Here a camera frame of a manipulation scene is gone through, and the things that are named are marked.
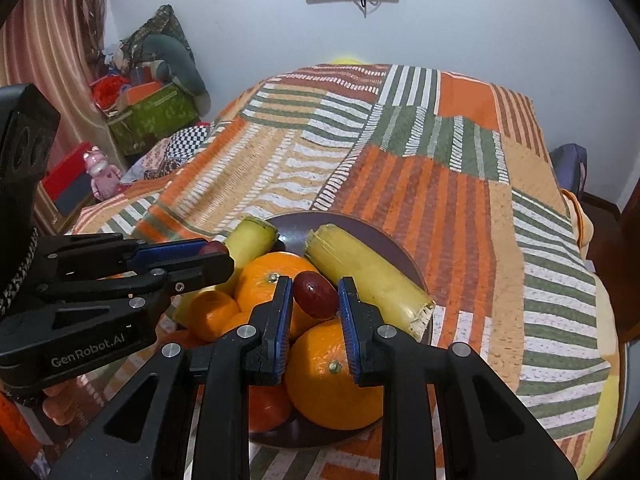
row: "green storage box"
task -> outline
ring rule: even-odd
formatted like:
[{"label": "green storage box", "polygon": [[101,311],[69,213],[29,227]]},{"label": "green storage box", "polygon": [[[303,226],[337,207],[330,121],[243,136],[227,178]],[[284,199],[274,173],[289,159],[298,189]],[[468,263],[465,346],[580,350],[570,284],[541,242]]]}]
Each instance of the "green storage box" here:
[{"label": "green storage box", "polygon": [[159,139],[198,120],[200,117],[191,97],[174,83],[169,83],[127,108],[108,125],[120,150],[128,156],[148,150]]}]

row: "striped blanket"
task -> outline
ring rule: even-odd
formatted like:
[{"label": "striped blanket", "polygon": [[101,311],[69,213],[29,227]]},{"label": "striped blanket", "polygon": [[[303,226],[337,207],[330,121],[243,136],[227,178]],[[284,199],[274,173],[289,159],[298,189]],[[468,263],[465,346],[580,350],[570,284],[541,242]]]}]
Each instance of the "striped blanket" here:
[{"label": "striped blanket", "polygon": [[[581,470],[614,357],[598,351],[596,282],[526,96],[413,66],[275,76],[222,112],[191,162],[84,211],[74,232],[224,236],[247,214],[309,209],[402,245],[438,304],[434,344],[480,352]],[[149,355],[129,358],[103,397]],[[436,414],[434,431],[441,442]],[[442,476],[440,444],[436,456]],[[252,446],[252,479],[373,479],[379,458],[379,429],[331,449]]]}]

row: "banana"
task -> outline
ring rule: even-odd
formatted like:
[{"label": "banana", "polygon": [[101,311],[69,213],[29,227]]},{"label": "banana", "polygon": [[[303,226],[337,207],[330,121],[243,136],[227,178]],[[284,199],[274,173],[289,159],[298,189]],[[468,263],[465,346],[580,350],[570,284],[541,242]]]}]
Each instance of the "banana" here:
[{"label": "banana", "polygon": [[338,226],[325,224],[308,234],[305,257],[334,285],[352,276],[362,301],[377,306],[386,323],[421,341],[435,303],[382,256]]},{"label": "banana", "polygon": [[218,290],[233,296],[236,285],[238,284],[238,277],[244,266],[255,260],[258,256],[268,253],[277,239],[278,230],[270,223],[254,216],[246,216],[242,219],[225,240],[225,245],[229,249],[229,255],[234,259],[236,264],[231,278],[225,283],[207,286],[200,290],[183,294],[172,314],[173,320],[176,323],[188,327],[189,307],[195,298],[205,292]]}]

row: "white wall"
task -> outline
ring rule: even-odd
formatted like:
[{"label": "white wall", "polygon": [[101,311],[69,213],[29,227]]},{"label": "white wall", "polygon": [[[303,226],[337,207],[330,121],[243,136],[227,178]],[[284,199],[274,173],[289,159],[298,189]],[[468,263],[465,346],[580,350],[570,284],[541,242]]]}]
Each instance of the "white wall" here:
[{"label": "white wall", "polygon": [[122,38],[118,32],[116,21],[113,17],[113,9],[111,8],[111,0],[105,0],[105,13],[104,13],[104,38],[103,43],[105,47],[118,43]]},{"label": "white wall", "polygon": [[453,70],[529,95],[553,149],[589,152],[616,202],[640,151],[640,52],[607,0],[111,0],[132,33],[170,3],[217,112],[260,78],[336,57]]}]

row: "green striped fabric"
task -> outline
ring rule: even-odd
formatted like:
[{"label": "green striped fabric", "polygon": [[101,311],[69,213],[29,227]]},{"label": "green striped fabric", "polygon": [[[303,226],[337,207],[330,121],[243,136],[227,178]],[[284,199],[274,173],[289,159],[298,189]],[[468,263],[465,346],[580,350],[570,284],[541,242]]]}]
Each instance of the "green striped fabric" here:
[{"label": "green striped fabric", "polygon": [[303,126],[309,140],[319,140],[327,147],[350,148],[360,136],[371,108],[369,103],[332,92],[320,95],[266,83],[241,115],[249,122],[274,128],[295,130]]},{"label": "green striped fabric", "polygon": [[439,71],[417,66],[392,65],[378,103],[383,106],[417,106],[428,113],[434,113],[439,91]]},{"label": "green striped fabric", "polygon": [[138,221],[142,219],[159,195],[159,193],[153,193],[127,205],[119,213],[109,218],[98,232],[122,233],[125,238],[130,237]]},{"label": "green striped fabric", "polygon": [[596,284],[571,223],[512,190],[524,256],[524,354],[516,391],[552,438],[593,427],[609,363],[596,338]]},{"label": "green striped fabric", "polygon": [[250,465],[250,479],[279,478],[300,480],[307,478],[320,454],[320,449],[298,451],[258,447]]},{"label": "green striped fabric", "polygon": [[376,104],[368,142],[397,156],[425,155],[450,170],[509,183],[500,134],[463,117],[440,117],[421,107]]}]

